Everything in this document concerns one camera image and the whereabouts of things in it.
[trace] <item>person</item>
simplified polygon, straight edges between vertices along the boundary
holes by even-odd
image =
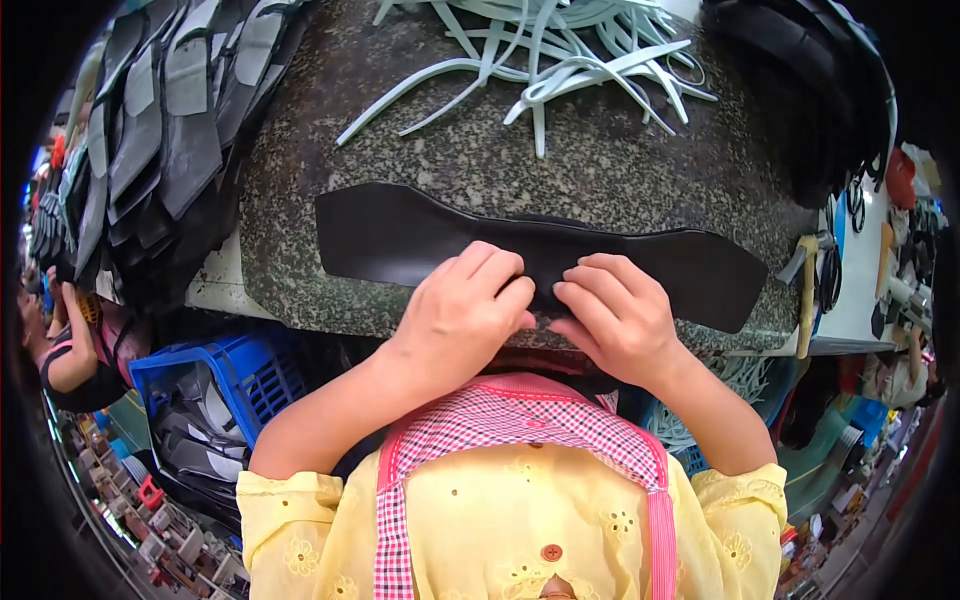
[[[918,326],[910,329],[907,345],[905,356],[870,354],[866,357],[861,374],[864,397],[900,410],[915,404],[928,406],[946,392],[945,384],[937,377],[936,361],[924,364],[923,332]]]
[[[536,324],[522,273],[473,242],[368,360],[267,423],[237,483],[252,599],[773,595],[786,472],[757,413],[678,341],[660,285],[587,256],[554,287],[576,319],[550,329],[684,421],[713,467],[692,481],[565,385],[476,376]],[[346,484],[328,475],[388,425]]]
[[[12,335],[18,344],[15,369],[21,388],[28,395],[44,391],[65,411],[106,408],[132,387],[128,365],[149,354],[149,327],[105,300],[97,324],[92,324],[78,304],[74,285],[58,282],[56,268],[47,278],[54,299],[49,327],[41,296],[23,287],[17,291]]]

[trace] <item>red button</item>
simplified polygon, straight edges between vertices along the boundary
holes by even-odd
[[[564,555],[564,550],[555,543],[547,544],[540,551],[540,557],[548,563],[555,563]]]

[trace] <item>hammer head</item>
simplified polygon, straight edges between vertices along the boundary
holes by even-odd
[[[797,249],[793,252],[790,262],[783,267],[783,270],[777,275],[777,281],[790,283],[800,272],[800,267],[810,254],[816,254],[817,251],[827,251],[836,246],[836,238],[826,229],[821,229],[816,233],[809,233],[801,236],[797,242]]]

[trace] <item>speckled stone surface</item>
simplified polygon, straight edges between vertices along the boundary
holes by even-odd
[[[396,135],[474,77],[449,73],[406,95],[337,148],[337,135],[399,81],[463,55],[428,6],[394,8],[374,27],[378,5],[324,4],[244,166],[241,253],[254,300],[290,326],[389,336],[411,290],[326,276],[313,207],[323,192],[385,180],[414,184],[481,215],[540,213],[623,233],[716,231],[763,260],[771,275],[739,333],[678,321],[679,335],[696,349],[782,346],[796,325],[798,300],[773,275],[799,236],[816,229],[816,213],[789,200],[743,85],[701,32],[689,26],[689,50],[704,65],[704,88],[719,103],[687,98],[685,126],[660,88],[644,83],[676,136],[642,125],[637,105],[619,86],[606,84],[546,106],[547,158],[538,159],[529,111],[511,127],[502,125],[522,85],[494,79],[424,130]],[[545,330],[525,332],[510,344],[564,346]]]

